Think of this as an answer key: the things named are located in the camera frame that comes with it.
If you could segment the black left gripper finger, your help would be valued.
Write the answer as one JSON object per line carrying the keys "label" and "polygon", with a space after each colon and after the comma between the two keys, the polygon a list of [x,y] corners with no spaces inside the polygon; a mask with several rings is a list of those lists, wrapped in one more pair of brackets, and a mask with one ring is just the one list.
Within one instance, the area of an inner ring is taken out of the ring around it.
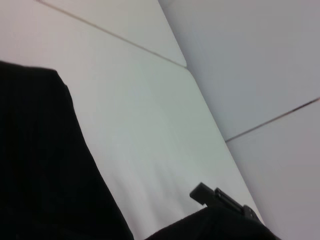
{"label": "black left gripper finger", "polygon": [[206,208],[189,216],[193,221],[209,219],[218,220],[230,226],[262,226],[255,211],[248,205],[241,205],[220,188],[211,189],[199,183],[189,194],[190,198]]}

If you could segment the black t-shirt with FREE print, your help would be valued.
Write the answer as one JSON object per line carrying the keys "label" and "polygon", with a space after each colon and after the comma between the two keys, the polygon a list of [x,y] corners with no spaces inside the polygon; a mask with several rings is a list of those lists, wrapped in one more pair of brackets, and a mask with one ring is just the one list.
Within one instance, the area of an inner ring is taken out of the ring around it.
{"label": "black t-shirt with FREE print", "polygon": [[278,240],[190,219],[199,183],[253,201],[193,80],[66,85],[0,61],[0,240]]}

